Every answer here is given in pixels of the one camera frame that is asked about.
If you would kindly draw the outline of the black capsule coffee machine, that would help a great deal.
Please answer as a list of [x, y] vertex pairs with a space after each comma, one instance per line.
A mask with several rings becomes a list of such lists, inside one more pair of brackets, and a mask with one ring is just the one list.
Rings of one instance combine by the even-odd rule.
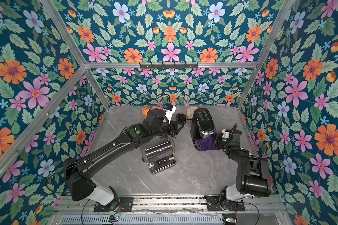
[[194, 148], [202, 151], [199, 141], [210, 138], [216, 131], [212, 116], [208, 109], [197, 108], [194, 110], [191, 124], [191, 138]]

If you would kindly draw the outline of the purple cleaning cloth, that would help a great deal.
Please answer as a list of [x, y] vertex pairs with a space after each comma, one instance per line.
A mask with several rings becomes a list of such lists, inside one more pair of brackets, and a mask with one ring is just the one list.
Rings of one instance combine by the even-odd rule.
[[213, 137], [202, 138], [196, 142], [196, 145], [199, 147], [199, 151], [216, 151], [217, 147], [215, 145], [215, 140]]

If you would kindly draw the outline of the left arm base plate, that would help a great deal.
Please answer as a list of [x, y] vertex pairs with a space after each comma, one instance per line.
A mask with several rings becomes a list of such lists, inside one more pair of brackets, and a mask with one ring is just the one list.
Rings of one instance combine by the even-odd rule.
[[133, 201], [133, 197], [116, 197], [106, 206], [96, 203], [94, 212], [131, 212]]

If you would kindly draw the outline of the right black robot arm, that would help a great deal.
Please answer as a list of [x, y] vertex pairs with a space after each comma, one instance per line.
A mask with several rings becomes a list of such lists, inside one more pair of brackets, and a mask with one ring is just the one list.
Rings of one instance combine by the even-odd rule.
[[236, 182], [220, 193], [219, 205], [224, 211], [237, 208], [244, 198], [269, 197], [272, 193], [269, 162], [240, 147], [240, 131], [222, 130], [215, 146], [237, 163]]

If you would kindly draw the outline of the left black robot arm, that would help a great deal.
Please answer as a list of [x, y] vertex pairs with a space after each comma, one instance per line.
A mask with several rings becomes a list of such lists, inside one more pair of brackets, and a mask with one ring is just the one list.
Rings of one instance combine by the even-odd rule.
[[66, 159], [64, 177], [72, 200], [88, 199], [106, 208], [118, 207], [119, 197], [115, 190], [97, 185], [92, 177], [119, 156], [143, 146], [156, 136], [176, 136], [183, 126], [178, 121], [171, 122], [163, 110], [153, 109], [141, 123], [125, 127], [115, 140], [98, 150], [78, 159]]

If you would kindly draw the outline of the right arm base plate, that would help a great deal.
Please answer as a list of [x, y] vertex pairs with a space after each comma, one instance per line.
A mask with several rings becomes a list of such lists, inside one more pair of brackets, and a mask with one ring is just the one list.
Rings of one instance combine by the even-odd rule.
[[230, 201], [226, 197], [220, 196], [204, 196], [206, 200], [207, 210], [208, 211], [232, 211], [232, 212], [242, 212], [245, 211], [244, 203], [237, 201]]

